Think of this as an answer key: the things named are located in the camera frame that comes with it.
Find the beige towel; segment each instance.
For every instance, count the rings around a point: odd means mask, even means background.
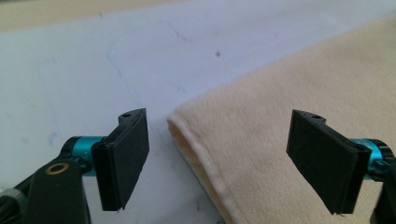
[[[168,120],[228,224],[368,223],[382,184],[364,181],[354,214],[332,216],[286,153],[293,108],[396,148],[396,16],[242,76]]]

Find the white tabletop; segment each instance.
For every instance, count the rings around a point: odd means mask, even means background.
[[[69,137],[108,135],[119,114],[145,107],[150,153],[131,200],[103,212],[95,178],[84,177],[92,222],[222,223],[166,117],[395,9],[393,0],[187,1],[0,33],[0,190],[55,158]]]

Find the blue anodized part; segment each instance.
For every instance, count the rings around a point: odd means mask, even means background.
[[[91,170],[85,176],[96,176],[91,153],[91,146],[100,142],[103,136],[82,136],[73,147],[72,157],[80,157],[91,166]]]
[[[359,144],[359,145],[363,145],[365,147],[368,147],[372,150],[372,154],[370,156],[370,160],[369,160],[369,165],[367,167],[367,170],[374,170],[375,166],[374,166],[374,160],[383,160],[382,157],[382,153],[379,150],[379,147],[374,144],[372,141],[370,141],[369,139],[364,139],[364,138],[350,138],[350,141]]]

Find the folded towel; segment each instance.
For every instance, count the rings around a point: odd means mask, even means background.
[[[395,85],[391,16],[187,102],[169,129],[228,224],[368,223],[382,184],[363,181],[354,214],[332,216],[286,153],[291,110],[396,148]]]

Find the cloth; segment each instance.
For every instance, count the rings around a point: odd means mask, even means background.
[[[331,215],[286,153],[291,110],[396,147],[396,16],[322,42],[181,105],[169,130],[226,223],[369,223],[381,183]]]

